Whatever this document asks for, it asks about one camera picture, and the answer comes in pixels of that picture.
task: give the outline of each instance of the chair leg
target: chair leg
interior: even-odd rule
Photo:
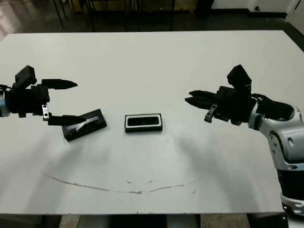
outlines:
[[[92,23],[92,31],[95,32],[95,25],[94,25],[94,18],[93,18],[93,15],[92,15],[92,11],[91,11],[91,7],[89,7],[89,4],[87,3],[87,0],[85,0],[85,6],[87,7],[87,12],[90,16],[90,19],[91,19],[91,23]]]
[[[59,18],[59,21],[60,21],[61,27],[63,27],[63,28],[64,28],[64,25],[63,25],[63,22],[62,22],[62,19],[61,19],[61,16],[60,16],[60,14],[59,14],[59,10],[58,10],[57,4],[56,4],[56,0],[53,0],[53,3],[54,3],[54,6],[55,6],[56,13],[57,13],[57,15],[58,15],[58,18]]]
[[[70,2],[71,2],[71,4],[72,4],[73,11],[75,12],[75,6],[74,6],[73,0],[70,0]]]
[[[61,9],[62,9],[63,15],[65,16],[65,18],[67,18],[65,7],[64,7],[64,5],[62,3],[62,0],[59,0],[59,2],[60,2],[60,5],[61,5]]]
[[[174,23],[174,8],[175,8],[175,0],[172,0],[172,8],[171,8],[171,13],[172,13],[172,18],[171,18],[171,31],[173,31],[173,23]]]
[[[141,26],[140,26],[140,11],[138,9],[139,6],[139,0],[136,0],[136,15],[137,15],[137,30],[140,31],[141,30]]]
[[[96,11],[96,7],[95,7],[94,2],[92,1],[91,3],[92,3],[92,5],[93,5],[94,11]]]

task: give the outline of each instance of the floor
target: floor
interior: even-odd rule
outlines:
[[[91,32],[90,19],[86,15],[74,13],[68,3],[64,4],[67,18],[62,12],[64,28],[61,26],[52,0],[0,0],[0,41],[9,33],[29,32]],[[108,12],[97,15],[95,30],[97,32],[132,32],[132,31],[192,31],[192,30],[252,30],[278,29],[286,34],[304,51],[304,36],[283,18],[253,17],[245,12],[212,12],[205,19],[198,19],[193,12],[169,12],[124,14]],[[229,217],[228,220],[202,217],[202,227],[247,227],[237,225],[242,220]],[[58,227],[60,217],[49,217],[43,221],[43,227]],[[64,216],[61,228],[75,228],[79,216]],[[0,219],[0,226],[8,227],[7,220]]]

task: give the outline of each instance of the black chair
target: black chair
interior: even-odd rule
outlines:
[[[59,2],[60,2],[60,5],[61,5],[61,9],[62,9],[63,15],[65,16],[65,18],[67,18],[67,15],[66,15],[65,8],[64,8],[64,6],[63,6],[62,0],[59,0]],[[56,13],[57,13],[57,15],[58,15],[58,18],[59,18],[61,27],[64,28],[64,25],[63,25],[63,22],[62,22],[62,19],[61,19],[61,16],[60,16],[60,13],[59,13],[57,4],[56,4],[56,0],[53,0],[53,3],[54,3],[54,6],[55,6]]]
[[[123,8],[124,11],[126,11],[126,0],[79,0],[79,4],[81,7],[82,12],[84,13],[84,5],[87,7],[88,10],[88,14],[90,16],[91,19],[91,23],[92,23],[92,31],[95,32],[95,24],[94,24],[94,15],[97,12],[96,7],[94,2],[104,2],[105,3],[105,9],[106,11],[108,11],[108,1],[123,1]]]
[[[137,27],[138,27],[138,31],[140,31],[141,29],[140,29],[140,23],[139,23],[139,21],[140,21],[139,14],[140,13],[142,14],[144,12],[144,9],[143,9],[143,1],[144,0],[129,0],[129,1],[130,1],[130,8],[131,8],[131,5],[132,5],[131,2],[134,1],[134,9],[135,8],[137,9],[137,14],[138,14],[138,16],[137,16],[137,18],[138,18]],[[176,0],[171,0],[171,22],[170,22],[171,31],[173,31],[175,1]]]

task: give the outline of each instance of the metal bracket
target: metal bracket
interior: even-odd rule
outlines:
[[[43,113],[43,120],[48,121],[49,120],[49,114],[48,114],[48,106],[46,104],[42,105],[42,113]]]
[[[211,108],[209,109],[209,111],[207,112],[207,114],[205,115],[205,119],[204,121],[208,122],[208,123],[211,123],[212,122],[212,118],[214,117],[215,115],[215,110],[216,108],[218,107],[217,104],[213,104],[211,106]]]

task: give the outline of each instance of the black case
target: black case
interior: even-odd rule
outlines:
[[[96,109],[92,112],[81,115],[81,117],[86,118],[86,119],[89,119],[89,118],[92,118],[95,116],[98,116],[98,120],[85,124],[78,131],[74,131],[74,130],[72,131],[72,130],[68,129],[68,126],[62,126],[64,138],[67,141],[71,141],[73,139],[79,138],[81,136],[84,136],[86,134],[97,131],[97,130],[102,129],[107,126],[104,116],[101,113],[100,109]]]

